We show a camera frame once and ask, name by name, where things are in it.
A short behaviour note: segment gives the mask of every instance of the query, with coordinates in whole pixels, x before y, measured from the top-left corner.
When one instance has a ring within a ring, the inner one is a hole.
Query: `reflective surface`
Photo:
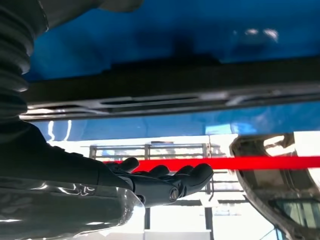
[[[34,122],[48,141],[277,134],[320,130],[320,102],[175,115]]]
[[[146,0],[133,13],[91,10],[38,39],[26,77],[92,75],[192,54],[223,63],[318,55],[319,11],[317,0]]]
[[[234,156],[297,156],[294,133],[239,136]],[[320,191],[308,169],[236,170],[246,198],[289,240],[319,239]]]
[[[76,238],[145,213],[124,188],[8,177],[0,177],[0,202],[2,240]]]
[[[306,228],[320,228],[320,202],[306,199],[275,200],[278,209],[294,222]]]

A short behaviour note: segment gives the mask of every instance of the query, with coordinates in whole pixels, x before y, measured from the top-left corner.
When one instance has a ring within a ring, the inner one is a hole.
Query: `robotic hand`
[[[207,164],[199,164],[195,168],[187,165],[175,174],[164,165],[156,166],[149,172],[131,173],[139,166],[134,157],[122,163],[107,163],[115,175],[129,183],[134,194],[146,207],[166,205],[187,195],[200,191],[205,187],[214,172]]]

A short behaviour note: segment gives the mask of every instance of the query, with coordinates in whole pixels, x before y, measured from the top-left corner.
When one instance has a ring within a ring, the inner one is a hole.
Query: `red laser line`
[[[170,171],[190,165],[208,164],[213,169],[229,170],[266,170],[266,169],[307,169],[320,168],[320,156],[242,156],[195,159],[156,159],[140,160],[140,166],[134,170],[149,171],[155,166],[165,165]]]

